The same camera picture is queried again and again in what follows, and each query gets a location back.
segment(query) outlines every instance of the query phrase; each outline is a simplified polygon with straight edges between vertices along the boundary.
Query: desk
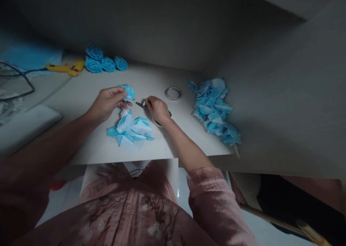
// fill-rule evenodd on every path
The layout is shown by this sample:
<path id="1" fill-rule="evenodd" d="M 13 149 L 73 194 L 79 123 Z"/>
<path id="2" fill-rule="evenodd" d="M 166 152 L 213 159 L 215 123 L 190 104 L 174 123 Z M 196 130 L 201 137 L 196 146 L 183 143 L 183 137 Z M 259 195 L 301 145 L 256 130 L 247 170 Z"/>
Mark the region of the desk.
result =
<path id="1" fill-rule="evenodd" d="M 208 134 L 203 124 L 192 116 L 196 95 L 189 90 L 186 83 L 189 80 L 198 82 L 198 79 L 199 74 L 197 73 L 137 62 L 129 63 L 125 72 L 92 74 L 84 69 L 78 77 L 72 78 L 43 104 L 64 115 L 64 118 L 54 126 L 54 129 L 58 129 L 85 113 L 101 89 L 118 84 L 128 84 L 133 87 L 136 93 L 136 101 L 141 102 L 150 95 L 164 100 L 172 112 L 172 118 L 201 147 L 206 155 L 232 154 L 233 149 L 230 146 L 222 143 L 217 136 Z M 182 90 L 183 95 L 180 100 L 170 101 L 165 97 L 165 90 L 171 86 L 177 86 Z M 151 119 L 148 112 L 138 105 L 134 104 L 131 109 L 134 118 L 141 116 Z M 177 157 L 165 130 L 157 127 L 153 122 L 150 122 L 150 126 L 155 133 L 154 141 L 144 141 L 144 145 L 138 151 L 119 147 L 115 138 L 106 135 L 106 128 L 114 126 L 119 121 L 120 112 L 120 108 L 114 110 L 110 118 L 91 134 L 70 164 L 95 164 Z"/>

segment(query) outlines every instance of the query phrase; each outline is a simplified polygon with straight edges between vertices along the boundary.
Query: hand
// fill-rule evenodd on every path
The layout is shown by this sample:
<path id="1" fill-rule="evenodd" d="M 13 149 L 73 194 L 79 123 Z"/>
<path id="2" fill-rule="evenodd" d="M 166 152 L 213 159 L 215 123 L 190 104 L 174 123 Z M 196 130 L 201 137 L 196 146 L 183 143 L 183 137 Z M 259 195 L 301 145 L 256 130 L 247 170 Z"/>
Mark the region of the hand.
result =
<path id="1" fill-rule="evenodd" d="M 156 96 L 149 96 L 145 100 L 145 104 L 153 119 L 160 123 L 162 126 L 164 125 L 164 123 L 171 120 L 167 104 L 161 99 L 158 99 Z"/>
<path id="2" fill-rule="evenodd" d="M 109 118 L 116 107 L 122 106 L 127 109 L 127 105 L 132 106 L 131 102 L 123 100 L 128 95 L 124 91 L 125 88 L 123 87 L 102 89 L 85 116 L 101 123 Z"/>

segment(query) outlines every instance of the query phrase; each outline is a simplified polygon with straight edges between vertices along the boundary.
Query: red object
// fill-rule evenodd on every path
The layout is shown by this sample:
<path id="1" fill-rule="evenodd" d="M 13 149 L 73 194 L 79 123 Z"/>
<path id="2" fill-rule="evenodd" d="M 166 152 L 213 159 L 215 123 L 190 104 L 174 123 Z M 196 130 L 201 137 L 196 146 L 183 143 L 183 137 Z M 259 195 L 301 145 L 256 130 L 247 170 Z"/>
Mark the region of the red object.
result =
<path id="1" fill-rule="evenodd" d="M 60 190 L 66 184 L 66 180 L 55 180 L 50 185 L 52 191 Z"/>

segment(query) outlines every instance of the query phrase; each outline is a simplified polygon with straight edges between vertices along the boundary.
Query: pink blouse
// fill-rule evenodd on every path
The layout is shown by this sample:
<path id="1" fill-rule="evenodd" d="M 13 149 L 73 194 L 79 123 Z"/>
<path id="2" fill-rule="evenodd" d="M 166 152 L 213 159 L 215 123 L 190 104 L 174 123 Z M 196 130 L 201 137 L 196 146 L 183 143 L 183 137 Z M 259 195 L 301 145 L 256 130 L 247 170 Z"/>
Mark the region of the pink blouse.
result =
<path id="1" fill-rule="evenodd" d="M 217 168 L 187 177 L 193 218 L 176 204 L 172 187 L 155 169 L 157 174 L 143 171 L 137 180 L 125 172 L 102 177 L 83 191 L 78 206 L 35 229 L 48 191 L 42 196 L 44 189 L 18 185 L 18 170 L 1 170 L 7 172 L 1 175 L 0 205 L 16 207 L 30 220 L 30 231 L 13 245 L 257 245 Z"/>

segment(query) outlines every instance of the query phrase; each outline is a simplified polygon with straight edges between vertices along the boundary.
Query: blue tissue paper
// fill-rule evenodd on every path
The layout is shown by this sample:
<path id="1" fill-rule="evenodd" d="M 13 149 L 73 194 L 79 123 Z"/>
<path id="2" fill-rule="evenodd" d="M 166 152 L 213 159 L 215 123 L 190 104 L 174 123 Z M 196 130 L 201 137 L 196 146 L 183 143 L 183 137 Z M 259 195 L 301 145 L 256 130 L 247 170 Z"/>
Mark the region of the blue tissue paper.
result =
<path id="1" fill-rule="evenodd" d="M 89 56 L 86 56 L 84 64 L 91 73 L 101 74 L 103 72 L 101 62 Z"/>
<path id="2" fill-rule="evenodd" d="M 114 72 L 115 71 L 115 62 L 109 58 L 109 57 L 104 57 L 101 60 L 102 68 L 107 71 L 107 72 Z"/>
<path id="3" fill-rule="evenodd" d="M 101 61 L 104 57 L 103 51 L 95 45 L 89 45 L 85 51 L 91 58 L 98 61 Z"/>
<path id="4" fill-rule="evenodd" d="M 222 78 L 205 81 L 200 88 L 193 82 L 187 83 L 188 87 L 197 94 L 194 116 L 204 122 L 208 133 L 219 136 L 229 145 L 241 143 L 241 135 L 237 129 L 225 122 L 226 115 L 232 112 L 232 107 L 223 102 L 228 89 Z"/>
<path id="5" fill-rule="evenodd" d="M 125 71 L 127 69 L 127 62 L 122 57 L 115 56 L 114 58 L 116 69 Z"/>
<path id="6" fill-rule="evenodd" d="M 107 136 L 116 137 L 120 147 L 138 148 L 139 141 L 154 140 L 154 132 L 148 119 L 133 119 L 131 110 L 123 110 L 120 117 L 117 126 L 107 128 Z"/>
<path id="7" fill-rule="evenodd" d="M 125 92 L 128 93 L 127 97 L 124 98 L 124 101 L 133 102 L 134 96 L 136 95 L 133 88 L 129 86 L 128 84 L 118 85 L 118 87 L 125 88 Z"/>

